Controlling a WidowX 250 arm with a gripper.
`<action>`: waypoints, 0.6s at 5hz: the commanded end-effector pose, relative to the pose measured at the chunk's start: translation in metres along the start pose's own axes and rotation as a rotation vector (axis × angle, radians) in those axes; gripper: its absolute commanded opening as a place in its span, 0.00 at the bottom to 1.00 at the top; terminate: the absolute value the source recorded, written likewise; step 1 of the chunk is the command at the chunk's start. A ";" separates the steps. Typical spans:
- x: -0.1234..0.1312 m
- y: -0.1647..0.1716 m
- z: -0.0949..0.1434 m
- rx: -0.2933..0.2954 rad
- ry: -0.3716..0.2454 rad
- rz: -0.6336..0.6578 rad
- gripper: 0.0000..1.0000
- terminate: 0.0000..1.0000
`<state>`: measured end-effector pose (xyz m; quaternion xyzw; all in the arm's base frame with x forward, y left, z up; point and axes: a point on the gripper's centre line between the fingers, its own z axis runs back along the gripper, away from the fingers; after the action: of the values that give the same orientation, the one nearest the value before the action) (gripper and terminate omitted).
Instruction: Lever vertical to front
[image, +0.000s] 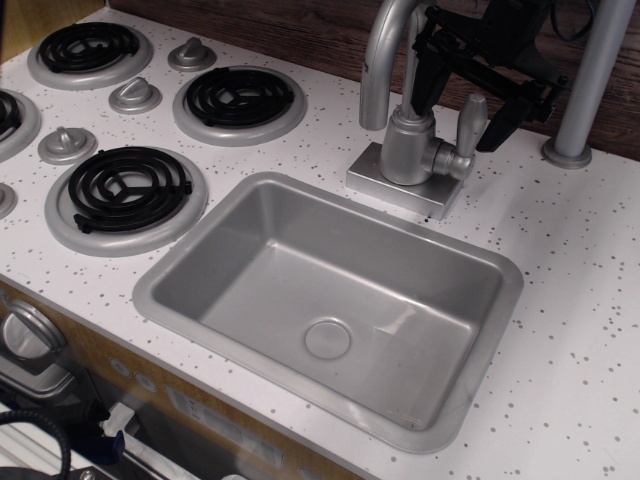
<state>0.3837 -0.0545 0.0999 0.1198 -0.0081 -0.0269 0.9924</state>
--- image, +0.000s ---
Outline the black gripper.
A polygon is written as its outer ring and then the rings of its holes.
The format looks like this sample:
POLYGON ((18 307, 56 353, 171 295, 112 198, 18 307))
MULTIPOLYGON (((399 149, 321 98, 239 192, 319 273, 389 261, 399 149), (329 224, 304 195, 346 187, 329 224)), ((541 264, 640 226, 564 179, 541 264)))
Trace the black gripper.
POLYGON ((480 18, 438 6, 425 11, 426 26, 412 50, 417 65, 409 118, 425 117, 456 74, 505 103, 494 114, 476 150, 496 151, 524 122, 544 123, 569 80, 538 51, 535 40, 550 5, 489 5, 480 18))

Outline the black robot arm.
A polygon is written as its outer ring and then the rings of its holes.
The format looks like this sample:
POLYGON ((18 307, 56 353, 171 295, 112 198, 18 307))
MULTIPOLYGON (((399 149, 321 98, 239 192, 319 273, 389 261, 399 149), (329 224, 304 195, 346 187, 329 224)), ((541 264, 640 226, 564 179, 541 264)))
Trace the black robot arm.
POLYGON ((495 151, 525 122, 546 122, 570 88, 569 78, 535 44, 547 19, 557 25, 554 1, 491 1, 479 19, 430 6, 425 19, 413 44, 418 64, 411 106, 427 113, 452 74, 501 99, 477 145, 480 152, 495 151))

